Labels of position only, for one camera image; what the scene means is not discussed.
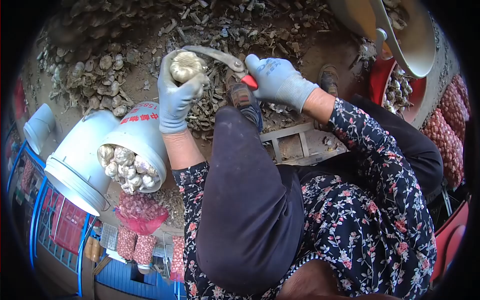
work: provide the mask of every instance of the sleeve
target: sleeve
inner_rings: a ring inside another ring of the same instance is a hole
[[[329,126],[350,151],[359,154],[360,172],[368,178],[374,199],[365,208],[371,212],[378,208],[380,218],[388,218],[383,220],[388,224],[387,237],[400,235],[417,251],[435,256],[432,219],[395,138],[362,109],[341,99],[335,102]]]
[[[189,223],[195,222],[195,224],[198,225],[198,222],[200,221],[205,179],[208,169],[209,165],[204,161],[186,169],[172,171],[180,193],[183,195],[186,225],[185,236],[187,235],[187,227]]]

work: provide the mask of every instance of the glove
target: glove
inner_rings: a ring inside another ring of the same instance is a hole
[[[310,93],[319,87],[303,78],[288,60],[261,60],[250,54],[245,59],[245,65],[258,83],[258,89],[253,91],[255,97],[286,105],[299,113]]]
[[[178,87],[170,74],[172,60],[178,53],[185,50],[174,50],[162,59],[160,75],[158,76],[158,108],[160,119],[159,129],[164,134],[178,133],[187,128],[187,113],[193,98],[200,98],[204,85],[208,85],[205,74],[197,74]]]

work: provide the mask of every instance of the pruning shears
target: pruning shears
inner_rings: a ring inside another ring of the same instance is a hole
[[[226,64],[233,70],[235,76],[239,78],[242,83],[246,84],[250,90],[254,91],[258,89],[257,81],[251,75],[248,75],[248,69],[245,66],[245,63],[235,56],[217,49],[203,46],[184,46],[182,49],[204,54]]]

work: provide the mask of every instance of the black pants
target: black pants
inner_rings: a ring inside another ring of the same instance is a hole
[[[424,194],[432,192],[443,177],[433,142],[363,97],[355,95],[351,103],[395,137]],[[346,152],[315,166],[276,166],[256,127],[236,108],[219,109],[196,237],[201,270],[218,286],[242,295],[278,283],[290,268],[303,233],[301,185],[316,176],[340,175],[343,181],[362,186],[355,155]]]

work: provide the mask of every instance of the white plastic bucket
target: white plastic bucket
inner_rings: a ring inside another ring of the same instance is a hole
[[[98,163],[97,149],[103,138],[119,124],[106,110],[94,111],[80,120],[46,161],[48,180],[73,204],[100,216],[110,177]]]
[[[167,178],[168,155],[158,129],[158,103],[145,101],[134,106],[120,124],[103,139],[102,145],[114,144],[140,155],[157,171],[160,181],[151,189],[141,192],[156,192]]]
[[[38,155],[50,132],[55,128],[55,116],[50,107],[44,103],[24,125],[24,135],[32,150]]]

